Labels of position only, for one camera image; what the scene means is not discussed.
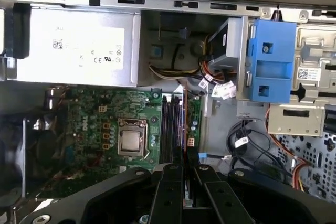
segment white label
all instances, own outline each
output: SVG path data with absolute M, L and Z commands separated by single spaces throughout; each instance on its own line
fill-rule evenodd
M 72 34 L 74 30 L 90 36 Z M 56 27 L 52 35 L 51 48 L 55 54 L 69 53 L 76 57 L 77 67 L 122 69 L 124 29 L 114 27 L 74 28 Z
M 295 167 L 295 164 L 296 164 L 296 160 L 293 158 L 293 160 L 292 160 L 292 169 Z
M 320 68 L 298 68 L 298 80 L 307 81 L 320 81 L 321 69 Z
M 223 46 L 226 45 L 226 34 L 223 35 Z
M 126 171 L 126 166 L 119 166 L 119 173 L 123 173 Z
M 222 160 L 230 160 L 232 158 L 232 155 L 226 155 L 222 157 Z
M 68 20 L 64 25 L 48 24 L 42 14 L 31 18 L 31 22 L 41 19 L 43 23 L 30 31 L 30 56 L 17 60 L 17 80 L 102 86 L 127 83 L 115 73 L 124 67 L 124 28 L 91 26 L 89 20 L 82 25 Z M 67 17 L 63 11 L 59 15 L 60 19 Z M 32 71 L 42 65 L 50 67 Z
M 200 83 L 198 84 L 198 86 L 200 86 L 202 89 L 206 89 L 206 87 L 208 87 L 208 85 L 209 85 L 209 81 L 212 81 L 214 79 L 210 74 L 206 74 L 205 78 L 203 78 L 200 81 Z
M 236 148 L 238 148 L 238 147 L 240 147 L 244 144 L 247 144 L 247 143 L 248 143 L 248 137 L 244 136 L 244 137 L 242 137 L 242 138 L 240 138 L 236 141 L 235 146 L 236 146 Z

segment motherboard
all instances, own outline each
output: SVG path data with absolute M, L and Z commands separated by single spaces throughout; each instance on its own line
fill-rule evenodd
M 160 150 L 172 142 L 164 141 L 166 124 L 174 129 L 174 120 L 164 112 L 166 94 L 161 90 L 137 91 L 76 87 L 70 89 L 66 169 L 60 171 L 45 186 L 38 198 L 64 198 L 129 168 L 143 167 L 153 171 L 160 163 Z M 179 100 L 179 95 L 172 97 Z M 186 137 L 188 146 L 200 141 L 201 100 L 188 96 Z

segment blue drive bracket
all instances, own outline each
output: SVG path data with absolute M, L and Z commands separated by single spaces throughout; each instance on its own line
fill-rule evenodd
M 249 98 L 255 102 L 289 103 L 295 60 L 296 23 L 255 21 L 248 42 L 252 76 Z

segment barcode sticker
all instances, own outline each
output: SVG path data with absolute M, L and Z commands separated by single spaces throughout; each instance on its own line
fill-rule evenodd
M 320 68 L 298 68 L 298 80 L 307 81 L 320 81 L 321 69 Z
M 247 143 L 248 143 L 248 137 L 244 136 L 244 137 L 242 137 L 242 138 L 240 138 L 236 141 L 235 147 L 238 148 L 238 147 L 240 147 L 244 144 L 247 144 Z
M 203 78 L 198 86 L 200 86 L 202 89 L 206 89 L 208 87 L 209 82 L 212 81 L 214 78 L 210 74 L 206 74 L 205 78 Z

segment black plastic bracket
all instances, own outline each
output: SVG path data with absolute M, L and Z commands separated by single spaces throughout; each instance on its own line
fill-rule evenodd
M 50 218 L 48 224 L 58 224 L 71 220 L 74 223 L 84 223 L 88 207 L 117 193 L 121 189 L 150 179 L 151 173 L 143 168 L 126 170 L 78 193 L 60 200 L 57 203 L 32 212 L 21 221 L 21 224 L 31 224 L 38 217 Z

